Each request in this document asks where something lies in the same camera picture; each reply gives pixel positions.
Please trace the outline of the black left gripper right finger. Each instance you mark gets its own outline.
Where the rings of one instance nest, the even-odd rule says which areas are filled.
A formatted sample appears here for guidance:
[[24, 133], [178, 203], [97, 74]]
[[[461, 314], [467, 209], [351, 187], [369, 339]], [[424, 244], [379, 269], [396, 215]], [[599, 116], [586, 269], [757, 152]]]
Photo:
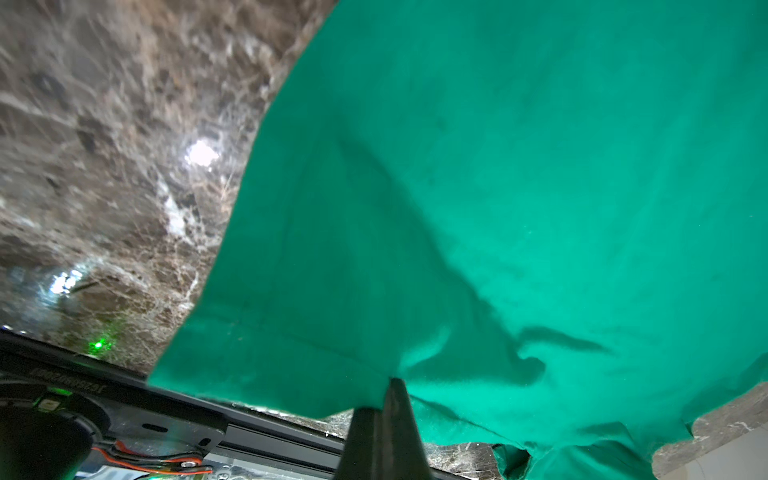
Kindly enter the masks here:
[[382, 479], [432, 480], [405, 382], [391, 379], [381, 426]]

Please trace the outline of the green t-shirt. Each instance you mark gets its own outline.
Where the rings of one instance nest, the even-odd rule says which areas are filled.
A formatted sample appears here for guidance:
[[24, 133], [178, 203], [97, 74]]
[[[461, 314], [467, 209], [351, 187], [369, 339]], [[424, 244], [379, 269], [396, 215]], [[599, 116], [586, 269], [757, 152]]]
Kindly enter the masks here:
[[767, 378], [763, 1], [342, 1], [152, 386], [649, 479]]

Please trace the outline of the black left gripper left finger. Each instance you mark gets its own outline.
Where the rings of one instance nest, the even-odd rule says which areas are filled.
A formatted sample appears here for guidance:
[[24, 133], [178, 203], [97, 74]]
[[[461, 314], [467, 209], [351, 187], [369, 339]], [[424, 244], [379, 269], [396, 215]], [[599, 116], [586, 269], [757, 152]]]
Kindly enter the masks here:
[[375, 480], [382, 478], [382, 445], [379, 438], [383, 411], [356, 409], [344, 443], [334, 480]]

